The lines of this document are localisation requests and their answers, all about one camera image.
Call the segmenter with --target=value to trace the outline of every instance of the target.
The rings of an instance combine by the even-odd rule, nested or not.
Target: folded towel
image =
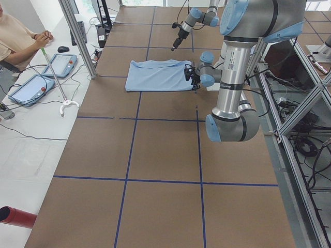
[[[127,91],[191,90],[191,79],[185,80],[185,65],[190,61],[131,61],[125,89]]]

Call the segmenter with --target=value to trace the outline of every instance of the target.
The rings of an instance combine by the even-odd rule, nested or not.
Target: red cylinder
[[[0,208],[0,223],[32,228],[37,216],[12,207]]]

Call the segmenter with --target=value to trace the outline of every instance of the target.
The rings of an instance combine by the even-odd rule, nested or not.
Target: person's hand
[[[54,37],[52,35],[51,32],[49,32],[48,30],[44,31],[41,33],[42,35],[46,35],[50,40],[52,40]]]
[[[45,35],[45,36],[47,36],[50,40],[52,40],[52,39],[54,38],[53,35],[52,35],[52,33],[49,32],[48,30],[46,30],[46,31],[44,31],[44,32],[42,32],[42,33],[40,33],[40,34],[37,34],[37,35],[35,36],[35,40],[37,40],[41,35]]]
[[[50,42],[50,39],[46,35],[39,35],[35,41],[35,46],[37,49],[44,48],[48,42]]]

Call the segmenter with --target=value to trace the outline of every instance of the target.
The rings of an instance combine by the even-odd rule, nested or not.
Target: beige shirt
[[[36,33],[27,29],[23,23],[11,15],[3,14],[0,18],[0,61],[4,60],[10,53],[19,52],[32,45]],[[21,62],[16,66],[19,70],[24,70],[31,61]]]

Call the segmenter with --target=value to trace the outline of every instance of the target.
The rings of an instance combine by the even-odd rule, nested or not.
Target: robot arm
[[[256,135],[259,118],[242,91],[250,51],[259,37],[266,43],[297,37],[305,7],[305,0],[228,0],[220,27],[226,44],[223,70],[211,66],[214,57],[209,52],[195,69],[204,86],[220,83],[217,105],[206,117],[212,141],[247,141]]]
[[[176,22],[173,23],[172,28],[179,27],[179,32],[178,38],[172,45],[171,51],[177,49],[181,42],[188,37],[197,22],[215,27],[219,21],[219,18],[217,16],[218,5],[219,0],[210,0],[207,13],[204,13],[197,8],[192,8],[190,14],[186,17],[186,20],[183,22],[182,25]]]

